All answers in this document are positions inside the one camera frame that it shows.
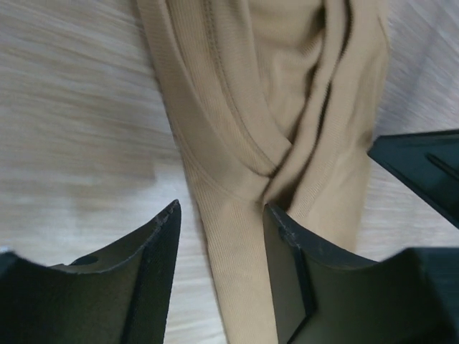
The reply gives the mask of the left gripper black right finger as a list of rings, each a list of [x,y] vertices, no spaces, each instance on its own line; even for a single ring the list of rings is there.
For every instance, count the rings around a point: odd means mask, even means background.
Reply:
[[[458,250],[414,247],[375,262],[263,212],[279,343],[456,343]]]

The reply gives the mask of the black finger pad of the right gripper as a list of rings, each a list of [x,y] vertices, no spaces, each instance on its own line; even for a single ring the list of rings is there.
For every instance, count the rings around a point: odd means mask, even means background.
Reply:
[[[381,135],[368,156],[458,227],[458,130]]]

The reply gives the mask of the left gripper black left finger pad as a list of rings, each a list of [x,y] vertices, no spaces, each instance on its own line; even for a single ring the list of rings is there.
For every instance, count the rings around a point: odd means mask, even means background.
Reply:
[[[71,264],[1,254],[3,343],[162,343],[181,228],[171,202]]]

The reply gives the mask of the tan brown tank top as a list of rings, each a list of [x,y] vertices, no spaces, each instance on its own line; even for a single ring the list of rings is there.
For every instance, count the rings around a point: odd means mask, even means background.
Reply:
[[[275,203],[353,250],[389,58],[383,1],[140,1],[229,343],[276,343]]]

